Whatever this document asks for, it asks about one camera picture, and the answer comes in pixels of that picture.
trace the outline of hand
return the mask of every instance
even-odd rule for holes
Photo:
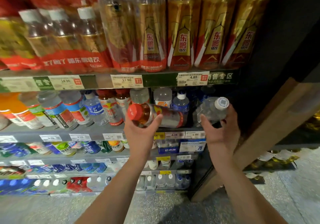
[[[160,114],[147,128],[139,128],[134,125],[126,114],[124,133],[130,147],[130,158],[145,160],[144,164],[147,162],[155,132],[159,128],[162,118],[163,115]]]
[[[231,161],[240,137],[238,116],[233,106],[229,105],[227,116],[220,121],[222,127],[219,129],[214,128],[203,114],[200,119],[213,165],[216,167],[225,161]]]

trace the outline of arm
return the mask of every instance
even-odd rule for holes
[[[221,121],[222,128],[214,128],[204,115],[201,115],[201,124],[206,132],[211,161],[222,179],[238,220],[246,224],[287,224],[232,159],[240,137],[237,113],[232,105],[226,119]]]
[[[130,145],[129,160],[78,218],[76,224],[120,224],[125,221],[134,190],[150,156],[153,137],[161,120],[162,115],[158,115],[149,127],[141,129],[126,117],[124,132]]]

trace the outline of speckled floor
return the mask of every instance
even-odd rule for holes
[[[320,149],[297,161],[296,171],[273,173],[256,187],[292,224],[318,224],[320,220]],[[0,223],[72,223],[94,197],[51,198],[2,196]],[[223,190],[202,203],[190,203],[178,194],[135,194],[125,223],[237,223]]]

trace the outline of floor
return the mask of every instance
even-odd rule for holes
[[[256,185],[288,223],[318,224],[320,219],[320,149],[296,163],[296,171],[273,173],[265,185]],[[51,198],[2,196],[1,223],[72,223],[94,197]],[[237,223],[223,190],[202,203],[190,203],[178,194],[135,194],[125,223]]]

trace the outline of red bottle cap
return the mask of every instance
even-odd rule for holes
[[[128,117],[131,120],[139,120],[143,114],[143,107],[141,104],[131,104],[128,108]]]
[[[119,94],[125,94],[125,93],[129,93],[130,89],[126,88],[126,89],[116,89],[115,90],[117,93]]]

